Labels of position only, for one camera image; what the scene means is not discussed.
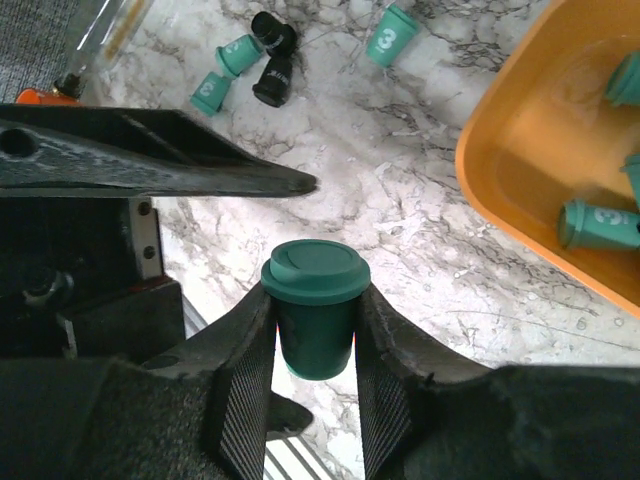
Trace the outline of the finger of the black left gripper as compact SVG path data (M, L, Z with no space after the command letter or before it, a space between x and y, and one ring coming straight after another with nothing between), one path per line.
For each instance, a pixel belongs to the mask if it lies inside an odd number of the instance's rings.
M267 441L296 437L313 421L312 412L303 405L275 392L270 393L267 410Z
M4 197L287 198L317 186L179 110L1 107Z

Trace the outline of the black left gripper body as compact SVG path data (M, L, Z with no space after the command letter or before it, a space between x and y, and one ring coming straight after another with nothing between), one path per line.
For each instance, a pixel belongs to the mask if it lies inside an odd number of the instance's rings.
M2 199L2 358L149 360L185 338L151 199Z

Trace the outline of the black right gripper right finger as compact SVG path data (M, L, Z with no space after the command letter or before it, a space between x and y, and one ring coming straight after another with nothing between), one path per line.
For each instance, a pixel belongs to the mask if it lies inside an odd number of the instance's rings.
M369 479L635 479L639 372L481 365L360 297L355 353Z

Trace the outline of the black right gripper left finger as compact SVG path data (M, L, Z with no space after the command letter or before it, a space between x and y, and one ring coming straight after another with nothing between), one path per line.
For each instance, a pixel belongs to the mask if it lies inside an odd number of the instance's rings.
M253 288L154 359L1 364L5 479L259 479L275 320Z

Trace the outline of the orange plastic basket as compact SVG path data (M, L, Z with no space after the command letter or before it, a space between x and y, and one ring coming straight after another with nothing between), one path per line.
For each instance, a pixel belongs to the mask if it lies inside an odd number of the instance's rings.
M632 315L635 252L563 249L573 198L634 210L623 165L639 149L639 111L614 107L606 84L639 47L635 1L553 1L499 71L458 141L457 179L487 220Z

